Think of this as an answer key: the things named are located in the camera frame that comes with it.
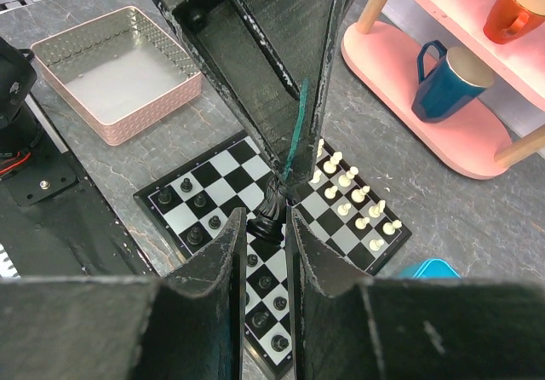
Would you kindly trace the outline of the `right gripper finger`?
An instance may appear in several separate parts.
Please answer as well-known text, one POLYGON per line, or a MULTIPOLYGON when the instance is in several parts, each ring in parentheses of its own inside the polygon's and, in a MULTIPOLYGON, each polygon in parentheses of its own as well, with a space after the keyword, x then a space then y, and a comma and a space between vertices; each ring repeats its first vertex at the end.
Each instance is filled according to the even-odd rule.
POLYGON ((544 288, 498 279, 378 279, 298 210, 286 244, 298 379, 541 379, 544 288))
POLYGON ((1 284, 4 379, 239 379, 246 212, 163 279, 1 284))

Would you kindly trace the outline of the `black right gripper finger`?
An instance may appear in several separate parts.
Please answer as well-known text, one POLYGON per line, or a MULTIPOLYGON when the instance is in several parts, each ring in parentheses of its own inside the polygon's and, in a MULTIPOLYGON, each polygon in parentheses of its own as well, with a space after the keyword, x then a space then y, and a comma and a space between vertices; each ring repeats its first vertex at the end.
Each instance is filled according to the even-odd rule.
POLYGON ((308 181, 341 23, 354 0, 232 0, 247 66, 233 88, 285 186, 308 181))
POLYGON ((287 176, 301 136, 301 86, 250 0, 152 0, 266 161, 287 176))

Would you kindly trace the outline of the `black piece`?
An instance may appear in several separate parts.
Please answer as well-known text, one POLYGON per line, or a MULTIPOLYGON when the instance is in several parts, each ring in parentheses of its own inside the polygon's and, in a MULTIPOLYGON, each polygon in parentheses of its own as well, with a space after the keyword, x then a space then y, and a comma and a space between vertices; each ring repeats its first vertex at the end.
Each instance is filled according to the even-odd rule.
POLYGON ((251 324, 254 328, 260 329, 267 324, 269 317, 268 312, 256 312, 251 319, 251 324))
POLYGON ((277 334, 272 337, 271 347, 276 352, 282 352, 290 345, 290 341, 283 335, 277 334))

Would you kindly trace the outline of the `black king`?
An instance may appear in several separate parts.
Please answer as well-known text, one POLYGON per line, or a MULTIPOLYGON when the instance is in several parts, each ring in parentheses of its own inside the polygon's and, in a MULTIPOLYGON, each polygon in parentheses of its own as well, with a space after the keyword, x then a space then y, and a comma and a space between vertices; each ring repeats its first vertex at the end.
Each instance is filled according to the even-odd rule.
POLYGON ((284 239, 282 234, 284 222, 285 197, 279 178, 271 176, 267 182, 264 199, 256 209, 255 218, 247 222, 247 232, 270 245, 280 245, 284 239))

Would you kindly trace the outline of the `black rook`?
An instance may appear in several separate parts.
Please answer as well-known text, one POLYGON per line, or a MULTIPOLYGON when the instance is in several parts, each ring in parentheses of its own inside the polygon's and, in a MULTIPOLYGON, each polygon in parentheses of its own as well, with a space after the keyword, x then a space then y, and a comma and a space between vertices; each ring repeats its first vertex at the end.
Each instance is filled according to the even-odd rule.
POLYGON ((158 190, 158 202, 161 205, 170 205, 173 200, 173 194, 170 187, 162 187, 158 190))

